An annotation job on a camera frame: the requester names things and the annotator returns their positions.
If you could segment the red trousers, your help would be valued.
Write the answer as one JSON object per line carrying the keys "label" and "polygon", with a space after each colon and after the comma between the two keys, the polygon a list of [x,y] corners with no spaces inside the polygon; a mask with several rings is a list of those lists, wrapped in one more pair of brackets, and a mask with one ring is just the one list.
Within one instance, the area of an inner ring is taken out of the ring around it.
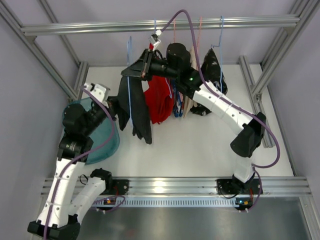
{"label": "red trousers", "polygon": [[144,96],[152,124],[161,124],[171,115],[174,96],[170,80],[153,75]]}

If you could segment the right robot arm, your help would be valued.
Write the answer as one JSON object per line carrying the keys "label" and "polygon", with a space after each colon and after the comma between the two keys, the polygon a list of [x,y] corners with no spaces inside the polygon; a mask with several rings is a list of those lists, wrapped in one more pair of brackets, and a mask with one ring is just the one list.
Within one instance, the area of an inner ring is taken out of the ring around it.
{"label": "right robot arm", "polygon": [[229,183],[219,188],[221,195],[248,194],[254,189],[256,173],[253,167],[254,151],[261,145],[265,133],[266,116],[245,113],[217,89],[210,79],[191,64],[191,53],[181,43],[171,43],[162,57],[158,50],[145,49],[138,60],[125,68],[121,75],[134,81],[151,81],[164,77],[174,81],[183,95],[203,105],[222,119],[234,132],[230,148],[235,153],[236,167]]}

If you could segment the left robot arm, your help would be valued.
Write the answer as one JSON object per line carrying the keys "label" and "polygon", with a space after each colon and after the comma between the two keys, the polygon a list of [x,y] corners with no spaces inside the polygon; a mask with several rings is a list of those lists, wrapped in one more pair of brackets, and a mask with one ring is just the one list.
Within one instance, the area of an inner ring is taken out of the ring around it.
{"label": "left robot arm", "polygon": [[87,165],[111,157],[120,144],[115,117],[107,101],[74,101],[63,111],[64,135],[59,143],[54,179],[44,207],[28,224],[30,234],[45,240],[75,240],[87,211],[99,194],[112,190],[112,173],[95,169],[73,197]]}

